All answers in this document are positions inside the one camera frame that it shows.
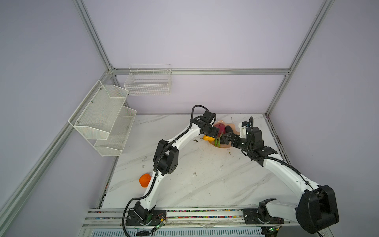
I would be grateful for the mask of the dark avocado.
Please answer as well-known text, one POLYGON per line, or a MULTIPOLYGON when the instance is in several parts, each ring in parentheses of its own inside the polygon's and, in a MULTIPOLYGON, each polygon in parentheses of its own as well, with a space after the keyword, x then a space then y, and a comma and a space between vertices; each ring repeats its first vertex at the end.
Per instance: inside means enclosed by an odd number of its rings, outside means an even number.
POLYGON ((226 133, 234 133, 232 127, 229 125, 226 126, 225 130, 226 130, 226 133))

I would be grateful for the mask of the pink dragon fruit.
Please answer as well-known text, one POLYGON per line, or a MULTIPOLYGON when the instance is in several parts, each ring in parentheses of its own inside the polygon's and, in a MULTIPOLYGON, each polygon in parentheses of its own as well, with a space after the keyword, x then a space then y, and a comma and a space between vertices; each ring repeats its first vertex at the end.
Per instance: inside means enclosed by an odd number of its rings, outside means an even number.
POLYGON ((221 146, 221 137, 226 133, 226 125, 222 122, 219 122, 219 123, 216 123, 214 125, 214 127, 216 127, 218 129, 218 135, 214 140, 214 145, 216 147, 220 147, 221 146))

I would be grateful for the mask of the orange fruit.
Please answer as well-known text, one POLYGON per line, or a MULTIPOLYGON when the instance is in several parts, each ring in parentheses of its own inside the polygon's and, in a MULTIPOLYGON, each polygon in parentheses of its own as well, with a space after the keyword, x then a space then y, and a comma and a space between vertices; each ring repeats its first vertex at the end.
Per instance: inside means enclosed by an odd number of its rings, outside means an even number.
POLYGON ((151 175, 149 173, 145 173, 143 174, 140 178, 139 178, 139 184, 141 185, 142 188, 147 188, 149 183, 150 183, 150 180, 151 180, 151 175))

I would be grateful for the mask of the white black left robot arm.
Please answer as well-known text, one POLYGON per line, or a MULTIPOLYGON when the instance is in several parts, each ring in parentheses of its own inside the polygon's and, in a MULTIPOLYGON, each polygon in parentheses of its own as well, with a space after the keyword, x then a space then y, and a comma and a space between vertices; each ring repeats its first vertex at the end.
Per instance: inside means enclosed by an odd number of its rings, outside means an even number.
POLYGON ((153 218, 153 212, 157 204, 159 186, 165 176, 172 174, 178 166, 179 151, 190 141, 199 135, 216 138, 219 129, 214 127, 215 120, 210 122, 195 118, 181 133, 169 140, 161 140, 158 143, 153 158, 153 176, 142 197, 136 199, 134 212, 146 225, 153 218))

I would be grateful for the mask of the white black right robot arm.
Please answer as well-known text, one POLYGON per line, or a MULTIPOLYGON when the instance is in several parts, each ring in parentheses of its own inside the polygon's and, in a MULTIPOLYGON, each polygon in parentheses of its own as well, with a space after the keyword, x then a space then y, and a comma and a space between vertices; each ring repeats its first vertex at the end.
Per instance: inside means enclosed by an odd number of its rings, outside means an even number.
POLYGON ((278 177, 296 196, 295 203, 269 198, 259 203, 258 219, 267 223, 281 218, 298 223, 306 232, 315 234, 337 224, 340 220, 336 194, 328 186, 307 179, 300 171, 283 160, 272 147, 264 145, 262 132, 257 127, 244 127, 238 135, 230 126, 221 136, 221 143, 241 150, 250 160, 278 177))

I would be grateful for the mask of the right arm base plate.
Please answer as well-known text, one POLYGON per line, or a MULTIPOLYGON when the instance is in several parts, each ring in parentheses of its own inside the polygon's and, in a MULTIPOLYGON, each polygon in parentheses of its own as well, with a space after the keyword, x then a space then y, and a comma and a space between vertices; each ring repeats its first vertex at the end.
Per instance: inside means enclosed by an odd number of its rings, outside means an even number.
POLYGON ((245 208, 242 210, 245 224, 283 224, 284 220, 269 216, 262 208, 245 208))

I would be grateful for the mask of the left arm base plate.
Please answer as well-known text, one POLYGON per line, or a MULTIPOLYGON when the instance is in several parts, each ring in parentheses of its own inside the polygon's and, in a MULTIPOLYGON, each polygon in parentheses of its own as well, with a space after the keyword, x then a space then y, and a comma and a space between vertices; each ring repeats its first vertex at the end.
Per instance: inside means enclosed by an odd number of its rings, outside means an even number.
POLYGON ((125 226, 156 226, 162 222, 163 219, 166 219, 167 211, 166 210, 153 210, 147 214, 143 214, 143 217, 138 215, 137 211, 129 210, 127 211, 125 217, 125 226))

